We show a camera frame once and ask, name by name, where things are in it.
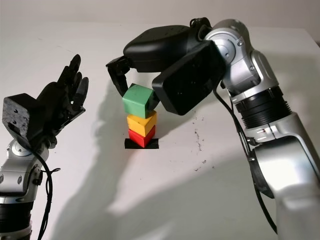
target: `black base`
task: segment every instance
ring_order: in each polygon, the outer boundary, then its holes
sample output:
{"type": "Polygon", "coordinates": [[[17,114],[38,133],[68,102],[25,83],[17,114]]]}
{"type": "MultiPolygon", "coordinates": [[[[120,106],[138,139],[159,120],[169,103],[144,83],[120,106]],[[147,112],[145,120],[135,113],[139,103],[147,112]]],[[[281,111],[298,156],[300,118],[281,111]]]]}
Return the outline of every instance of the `black base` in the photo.
{"type": "Polygon", "coordinates": [[[142,147],[132,141],[130,138],[126,138],[124,141],[125,149],[159,149],[159,139],[153,138],[150,140],[147,146],[142,147]]]}

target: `wire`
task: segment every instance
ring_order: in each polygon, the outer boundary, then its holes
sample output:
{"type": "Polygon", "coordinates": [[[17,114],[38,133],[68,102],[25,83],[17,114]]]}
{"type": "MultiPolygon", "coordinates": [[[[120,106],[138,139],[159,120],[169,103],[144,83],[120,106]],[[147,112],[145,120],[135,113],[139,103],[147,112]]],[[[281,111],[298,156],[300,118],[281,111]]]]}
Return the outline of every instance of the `wire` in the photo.
{"type": "Polygon", "coordinates": [[[36,152],[31,150],[32,154],[40,161],[40,163],[44,167],[44,171],[47,175],[46,183],[45,183],[45,191],[46,191],[46,205],[45,205],[45,210],[42,218],[42,223],[38,235],[37,240],[41,240],[42,237],[44,236],[44,233],[46,231],[47,225],[48,225],[48,220],[49,220],[49,213],[51,209],[51,203],[52,203],[52,197],[53,197],[53,182],[52,182],[52,173],[57,172],[60,170],[60,168],[56,168],[52,171],[49,170],[48,165],[46,164],[46,161],[36,152]]]}
{"type": "Polygon", "coordinates": [[[235,124],[236,131],[237,131],[237,133],[239,135],[239,138],[240,138],[241,145],[242,145],[242,148],[244,150],[245,156],[248,159],[249,153],[250,153],[250,146],[249,146],[248,142],[246,141],[246,135],[245,135],[245,132],[244,132],[239,120],[237,119],[237,117],[236,117],[235,113],[232,111],[232,109],[228,106],[228,104],[217,93],[216,89],[213,90],[213,94],[222,103],[222,105],[228,110],[228,112],[230,113],[230,115],[231,115],[231,117],[233,119],[233,122],[235,124]]]}
{"type": "Polygon", "coordinates": [[[262,211],[265,215],[265,218],[266,220],[268,221],[268,223],[270,224],[271,228],[273,229],[273,231],[278,234],[278,231],[277,231],[277,226],[275,224],[275,222],[272,220],[269,212],[268,212],[268,209],[264,203],[264,200],[262,199],[262,196],[261,196],[261,193],[260,191],[258,190],[258,188],[256,187],[256,185],[254,185],[254,191],[255,191],[255,194],[256,194],[256,197],[258,198],[258,201],[259,201],[259,204],[262,208],[262,211]]]}
{"type": "MultiPolygon", "coordinates": [[[[235,128],[236,128],[236,131],[240,137],[240,141],[241,141],[241,145],[243,147],[243,150],[244,150],[244,153],[247,157],[247,159],[252,155],[252,150],[250,149],[250,146],[249,146],[249,143],[247,142],[247,138],[246,138],[246,135],[245,135],[245,132],[244,132],[244,129],[242,128],[239,120],[237,119],[236,115],[235,115],[235,112],[234,112],[234,105],[231,101],[231,108],[229,107],[229,105],[222,99],[222,97],[217,93],[217,89],[214,89],[213,90],[213,94],[215,95],[215,97],[222,103],[222,105],[228,110],[228,112],[230,113],[233,121],[234,121],[234,124],[235,124],[235,128]]],[[[254,191],[255,191],[255,194],[256,194],[256,197],[258,198],[258,202],[260,204],[260,207],[264,213],[264,216],[266,218],[266,220],[268,221],[268,223],[270,224],[271,228],[273,229],[273,231],[278,234],[277,232],[277,226],[275,224],[275,222],[273,221],[273,219],[271,218],[269,212],[268,212],[268,209],[264,203],[264,200],[262,199],[262,196],[261,196],[261,193],[260,191],[258,190],[258,188],[256,187],[256,184],[255,182],[253,181],[253,184],[254,184],[254,191]]]]}

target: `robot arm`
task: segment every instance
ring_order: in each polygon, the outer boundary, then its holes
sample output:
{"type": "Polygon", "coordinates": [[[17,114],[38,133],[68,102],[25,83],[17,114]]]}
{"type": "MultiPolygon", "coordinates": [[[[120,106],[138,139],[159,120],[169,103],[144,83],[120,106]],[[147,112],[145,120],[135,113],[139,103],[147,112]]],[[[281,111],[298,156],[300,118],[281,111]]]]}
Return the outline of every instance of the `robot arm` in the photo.
{"type": "Polygon", "coordinates": [[[275,198],[277,229],[263,203],[261,206],[278,239],[320,238],[319,156],[298,115],[283,99],[266,57],[251,45],[242,22],[226,19],[211,27],[208,19],[198,18],[190,27],[152,28],[131,41],[123,54],[120,59],[126,64],[121,66],[118,59],[107,64],[120,94],[128,89],[125,74],[130,68],[161,72],[152,88],[171,113],[184,115],[211,91],[217,96],[219,83],[226,88],[245,125],[242,130],[224,102],[247,146],[260,204],[260,193],[275,198]]]}
{"type": "Polygon", "coordinates": [[[47,174],[47,205],[40,240],[46,229],[52,200],[51,171],[46,165],[56,136],[72,120],[85,112],[89,80],[79,70],[76,55],[57,82],[49,83],[37,99],[23,93],[3,101],[2,122],[14,140],[0,168],[0,239],[29,240],[31,210],[44,167],[47,174]]]}
{"type": "Polygon", "coordinates": [[[222,82],[246,126],[251,170],[260,168],[275,198],[278,238],[319,239],[319,156],[298,114],[283,100],[267,59],[237,20],[219,22],[205,39],[215,42],[227,63],[222,82]]]}

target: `cube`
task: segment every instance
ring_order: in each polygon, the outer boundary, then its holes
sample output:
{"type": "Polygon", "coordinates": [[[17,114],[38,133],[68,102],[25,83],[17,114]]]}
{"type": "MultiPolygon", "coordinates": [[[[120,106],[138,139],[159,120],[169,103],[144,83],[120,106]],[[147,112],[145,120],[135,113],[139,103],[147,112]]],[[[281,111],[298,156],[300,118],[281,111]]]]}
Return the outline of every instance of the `cube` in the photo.
{"type": "Polygon", "coordinates": [[[132,114],[126,117],[129,129],[145,137],[157,123],[157,112],[152,111],[147,118],[141,118],[132,114]]]}
{"type": "Polygon", "coordinates": [[[145,148],[150,140],[153,138],[153,136],[156,134],[156,126],[153,126],[151,131],[146,136],[141,136],[140,134],[136,133],[135,131],[132,131],[129,129],[129,138],[134,141],[139,146],[145,148]]]}
{"type": "Polygon", "coordinates": [[[128,114],[146,119],[148,117],[147,104],[151,101],[153,90],[137,84],[131,85],[122,97],[124,111],[128,114]]]}

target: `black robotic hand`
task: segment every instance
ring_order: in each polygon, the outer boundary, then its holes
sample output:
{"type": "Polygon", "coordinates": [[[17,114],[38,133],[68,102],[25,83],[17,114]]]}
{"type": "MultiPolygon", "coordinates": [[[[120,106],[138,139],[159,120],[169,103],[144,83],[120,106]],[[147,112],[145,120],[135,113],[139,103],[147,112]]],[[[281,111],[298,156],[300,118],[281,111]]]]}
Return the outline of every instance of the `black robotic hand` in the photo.
{"type": "Polygon", "coordinates": [[[24,148],[36,150],[43,142],[54,148],[60,131],[85,112],[89,80],[78,71],[80,63],[77,54],[37,99],[26,93],[4,98],[2,122],[24,148]]]}

